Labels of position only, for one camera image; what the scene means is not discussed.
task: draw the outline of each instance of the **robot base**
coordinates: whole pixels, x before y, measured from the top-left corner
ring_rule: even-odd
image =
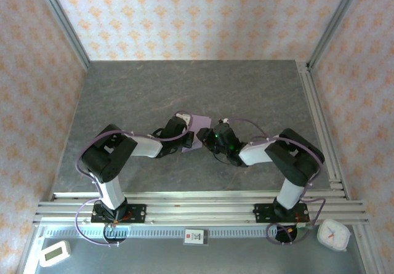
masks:
[[[146,204],[126,204],[126,213],[120,222],[125,224],[143,224],[145,222],[146,211]],[[92,218],[90,221],[92,223],[112,223],[113,220],[108,218],[107,215],[106,210],[100,203],[97,203],[93,207]]]
[[[305,203],[297,203],[284,217],[277,216],[274,208],[273,203],[255,204],[253,213],[256,223],[309,223],[309,212]]]

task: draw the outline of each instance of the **clock hand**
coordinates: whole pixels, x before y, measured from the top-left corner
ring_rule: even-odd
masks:
[[[332,234],[335,233],[335,231],[332,231],[332,230],[330,229],[330,227],[327,226],[327,228],[328,228],[328,230],[330,230],[330,232],[331,232]]]

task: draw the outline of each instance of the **patterned wallpaper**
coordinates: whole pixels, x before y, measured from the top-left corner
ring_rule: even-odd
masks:
[[[307,61],[340,0],[60,0],[92,60]]]
[[[85,72],[44,0],[0,0],[0,272],[48,196]]]
[[[394,0],[355,0],[314,72],[352,197],[394,273]]]

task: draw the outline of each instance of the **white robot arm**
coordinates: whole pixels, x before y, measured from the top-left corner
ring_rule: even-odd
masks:
[[[90,176],[97,180],[101,191],[100,205],[106,220],[121,220],[127,213],[118,174],[130,156],[162,158],[173,154],[178,148],[190,148],[193,132],[182,135],[190,123],[190,116],[176,114],[165,128],[157,129],[152,135],[137,136],[124,134],[114,124],[108,125],[99,135],[104,136],[93,143],[81,156],[81,162]]]
[[[261,142],[244,143],[224,119],[214,128],[201,129],[197,138],[214,154],[226,155],[234,166],[273,162],[286,178],[273,203],[275,214],[281,219],[299,202],[308,181],[324,162],[322,152],[292,129],[285,129],[280,135]]]

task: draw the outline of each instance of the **clock face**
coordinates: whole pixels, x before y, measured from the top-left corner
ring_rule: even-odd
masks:
[[[319,241],[337,251],[346,249],[349,237],[349,229],[336,220],[325,220],[320,225],[318,232]]]

